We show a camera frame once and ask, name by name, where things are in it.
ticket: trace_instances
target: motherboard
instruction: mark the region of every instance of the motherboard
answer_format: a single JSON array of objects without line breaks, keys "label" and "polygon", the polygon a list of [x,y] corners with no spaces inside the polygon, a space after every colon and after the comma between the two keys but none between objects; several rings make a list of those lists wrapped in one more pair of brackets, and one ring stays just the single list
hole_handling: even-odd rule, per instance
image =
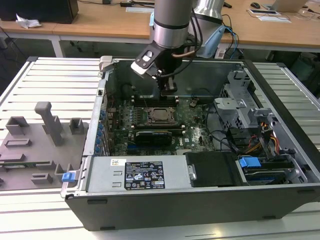
[{"label": "motherboard", "polygon": [[111,155],[159,156],[214,151],[206,127],[208,104],[197,104],[197,101],[186,97],[173,104],[162,102],[161,106],[148,100],[112,101],[106,120]]}]

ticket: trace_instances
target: paper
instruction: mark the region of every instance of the paper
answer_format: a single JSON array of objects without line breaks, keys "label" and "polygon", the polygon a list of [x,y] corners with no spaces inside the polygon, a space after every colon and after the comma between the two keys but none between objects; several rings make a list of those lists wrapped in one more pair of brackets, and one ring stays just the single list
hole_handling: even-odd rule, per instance
[{"label": "paper", "polygon": [[28,20],[23,17],[20,17],[18,14],[16,14],[15,22],[25,29],[36,28],[36,27],[42,26],[38,20],[35,20],[35,19]]},{"label": "paper", "polygon": [[135,7],[135,6],[128,6],[126,8],[126,12],[130,13],[145,13],[145,14],[151,14],[154,12],[154,8],[146,8],[146,7]]},{"label": "paper", "polygon": [[267,21],[267,22],[280,22],[280,23],[291,23],[287,18],[285,17],[275,17],[275,16],[259,16],[258,17],[261,21]]}]

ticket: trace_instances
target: computer mouse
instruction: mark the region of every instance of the computer mouse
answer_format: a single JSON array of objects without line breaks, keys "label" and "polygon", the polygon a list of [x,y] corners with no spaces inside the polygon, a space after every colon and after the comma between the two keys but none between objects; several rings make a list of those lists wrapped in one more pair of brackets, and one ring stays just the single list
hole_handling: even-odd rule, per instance
[{"label": "computer mouse", "polygon": [[255,9],[259,9],[260,8],[260,4],[257,2],[253,2],[250,4],[251,7],[255,8]]}]

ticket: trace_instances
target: gray plastic stand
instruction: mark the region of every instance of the gray plastic stand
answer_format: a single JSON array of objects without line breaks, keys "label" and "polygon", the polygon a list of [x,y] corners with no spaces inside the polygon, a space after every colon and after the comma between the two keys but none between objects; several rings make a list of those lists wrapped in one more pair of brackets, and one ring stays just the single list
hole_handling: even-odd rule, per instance
[{"label": "gray plastic stand", "polygon": [[81,118],[60,123],[50,109],[50,102],[35,107],[44,125],[28,124],[23,116],[8,121],[0,146],[0,191],[60,188],[63,173],[80,167],[89,125]]},{"label": "gray plastic stand", "polygon": [[51,103],[48,101],[40,101],[36,104],[34,111],[41,115],[47,132],[50,134],[54,144],[60,146],[62,144],[62,137],[60,135],[61,123],[56,122],[51,114]]}]

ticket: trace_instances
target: circuit board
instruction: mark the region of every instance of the circuit board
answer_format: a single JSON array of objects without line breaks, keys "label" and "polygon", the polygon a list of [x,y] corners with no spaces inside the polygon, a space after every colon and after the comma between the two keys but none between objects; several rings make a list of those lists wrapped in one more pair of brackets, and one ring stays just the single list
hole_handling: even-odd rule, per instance
[{"label": "circuit board", "polygon": [[[215,150],[206,129],[206,104],[190,107],[191,98],[180,98],[179,104],[169,108],[134,107],[129,101],[122,101],[114,105],[114,114],[109,119],[109,131],[113,136],[111,154],[113,156],[158,156],[183,155],[186,152],[205,152]],[[133,124],[145,123],[153,128],[156,124],[163,124],[163,129],[184,125],[182,134],[174,134],[171,144],[166,146],[137,146],[131,136],[134,134]]]}]

